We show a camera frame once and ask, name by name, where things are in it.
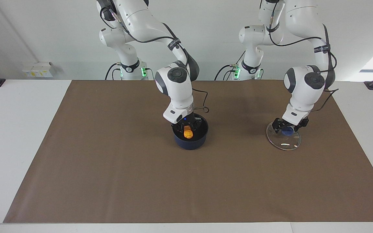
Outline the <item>glass lid with purple knob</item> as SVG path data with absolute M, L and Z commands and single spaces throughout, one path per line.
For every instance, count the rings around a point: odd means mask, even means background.
M 276 133 L 272 124 L 270 123 L 266 129 L 266 135 L 271 145 L 285 151 L 292 151 L 300 146 L 300 133 L 294 132 L 293 127 L 285 127 L 284 131 L 279 130 Z

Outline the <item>brown table mat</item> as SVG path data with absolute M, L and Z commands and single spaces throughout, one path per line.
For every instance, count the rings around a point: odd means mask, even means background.
M 282 81 L 195 81 L 206 142 L 181 149 L 153 81 L 72 81 L 4 223 L 373 222 L 373 167 L 333 99 L 282 151 Z

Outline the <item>white wall outlet box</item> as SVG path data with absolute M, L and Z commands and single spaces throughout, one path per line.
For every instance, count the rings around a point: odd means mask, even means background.
M 56 70 L 51 62 L 25 62 L 22 73 L 27 78 L 53 78 Z

